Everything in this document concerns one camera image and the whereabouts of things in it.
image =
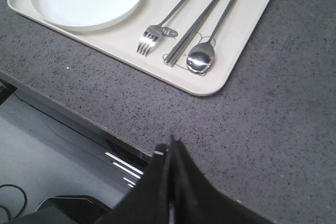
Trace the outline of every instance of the black cable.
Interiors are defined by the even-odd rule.
[[[6,211],[7,219],[11,220],[12,219],[12,215],[11,215],[10,211],[8,210],[8,208],[5,207],[5,206],[2,206],[2,205],[0,205],[0,208],[4,209]]]
[[[21,191],[21,193],[23,194],[23,198],[24,198],[23,206],[22,206],[21,210],[19,211],[19,213],[14,218],[12,218],[12,215],[11,215],[10,211],[8,210],[8,208],[6,208],[4,206],[0,206],[0,208],[4,209],[6,211],[7,216],[8,216],[8,220],[16,219],[17,217],[19,217],[22,214],[22,212],[25,210],[25,208],[27,206],[27,195],[26,195],[25,191],[23,191],[23,189],[19,186],[12,185],[12,184],[0,185],[0,188],[3,188],[3,187],[14,187],[16,189],[19,189]]]

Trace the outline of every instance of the gray floor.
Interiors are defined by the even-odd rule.
[[[90,195],[113,207],[130,189],[127,181],[136,178],[115,167],[105,151],[14,95],[0,106],[0,185],[25,190],[28,204],[23,215],[58,195]],[[0,189],[0,205],[12,215],[22,204],[17,189]],[[0,223],[6,221],[0,209]]]

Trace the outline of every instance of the countertop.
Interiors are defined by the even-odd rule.
[[[195,97],[14,13],[0,78],[151,153],[181,138],[209,181],[276,223],[336,223],[336,0],[271,0],[224,87]]]

